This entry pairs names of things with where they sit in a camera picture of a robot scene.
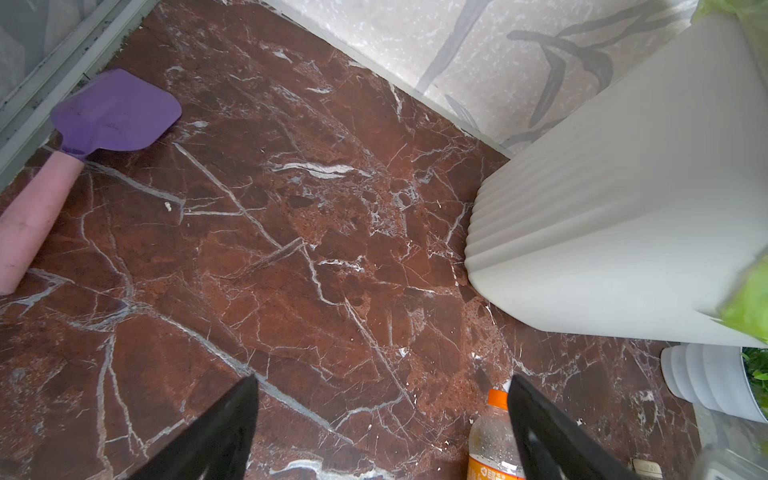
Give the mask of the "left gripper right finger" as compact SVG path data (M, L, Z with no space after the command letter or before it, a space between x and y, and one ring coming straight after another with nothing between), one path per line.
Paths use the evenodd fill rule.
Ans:
M524 376L511 377L510 422L528 479L636 479Z

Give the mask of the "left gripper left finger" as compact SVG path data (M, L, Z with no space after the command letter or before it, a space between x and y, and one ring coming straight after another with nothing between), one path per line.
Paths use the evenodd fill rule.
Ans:
M131 477L244 478L258 409L258 381L244 377Z

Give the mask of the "white waste bin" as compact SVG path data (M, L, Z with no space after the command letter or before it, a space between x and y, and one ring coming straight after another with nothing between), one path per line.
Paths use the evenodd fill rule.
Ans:
M481 185L471 285L536 329L751 346L719 308L767 251L767 85L693 23Z

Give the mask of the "orange cap clear bottle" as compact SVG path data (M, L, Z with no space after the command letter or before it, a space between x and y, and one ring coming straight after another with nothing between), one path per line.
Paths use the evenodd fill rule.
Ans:
M466 478L525 478L503 390L489 391L487 407L471 427Z

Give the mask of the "potted plant in white pot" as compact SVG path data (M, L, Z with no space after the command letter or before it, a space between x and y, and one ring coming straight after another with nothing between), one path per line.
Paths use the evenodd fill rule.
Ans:
M661 352L661 370L672 394L741 419L766 424L752 393L741 348L682 344Z

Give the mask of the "purple pink silicone spatula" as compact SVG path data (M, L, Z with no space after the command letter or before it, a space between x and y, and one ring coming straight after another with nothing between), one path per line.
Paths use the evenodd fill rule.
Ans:
M1 216L1 294L12 294L53 227L88 155L152 145L181 116L169 92L122 69L96 75L56 105L60 148Z

